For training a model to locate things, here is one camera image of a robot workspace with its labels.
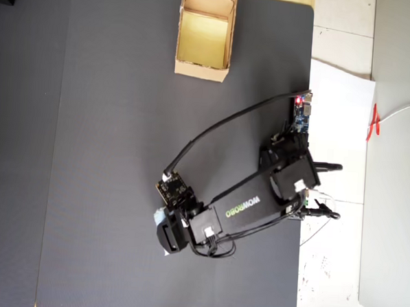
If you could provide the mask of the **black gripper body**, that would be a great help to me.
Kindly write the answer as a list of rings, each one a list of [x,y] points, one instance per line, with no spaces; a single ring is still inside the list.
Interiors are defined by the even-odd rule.
[[[190,221],[203,210],[194,193],[186,192],[168,203],[168,253],[179,253],[193,243]]]

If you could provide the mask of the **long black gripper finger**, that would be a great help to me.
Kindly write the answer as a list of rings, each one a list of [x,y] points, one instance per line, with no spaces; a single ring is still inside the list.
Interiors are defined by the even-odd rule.
[[[166,222],[161,221],[157,225],[156,234],[160,245],[163,247],[164,255],[170,255],[172,253],[173,237],[172,232]]]

